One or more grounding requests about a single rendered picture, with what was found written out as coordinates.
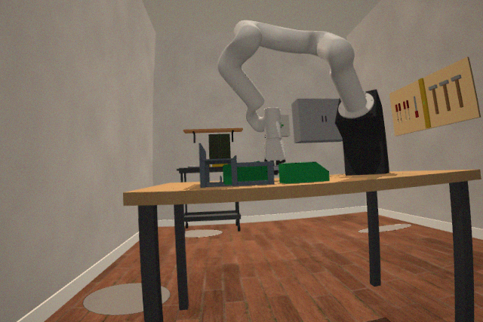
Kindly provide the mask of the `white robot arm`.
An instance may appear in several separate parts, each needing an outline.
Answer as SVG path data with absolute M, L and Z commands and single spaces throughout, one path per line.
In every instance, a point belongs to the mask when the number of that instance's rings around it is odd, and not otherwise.
M 251 20 L 238 22 L 234 28 L 236 34 L 237 37 L 220 55 L 217 68 L 247 105 L 245 117 L 249 125 L 257 132 L 265 131 L 266 140 L 282 139 L 279 138 L 280 109 L 266 108 L 263 117 L 254 111 L 264 104 L 264 98 L 242 69 L 242 64 L 255 54 L 259 46 L 288 53 L 312 54 L 325 60 L 331 68 L 331 80 L 344 104 L 344 107 L 342 103 L 338 107 L 344 118 L 358 118 L 372 109 L 374 98 L 362 90 L 353 66 L 354 50 L 346 39 L 329 32 L 301 31 Z

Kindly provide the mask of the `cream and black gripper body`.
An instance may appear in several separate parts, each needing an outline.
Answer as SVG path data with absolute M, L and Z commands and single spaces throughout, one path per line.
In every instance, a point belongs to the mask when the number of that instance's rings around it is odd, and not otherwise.
M 273 139 L 265 141 L 264 159 L 267 161 L 285 160 L 285 146 L 283 140 Z

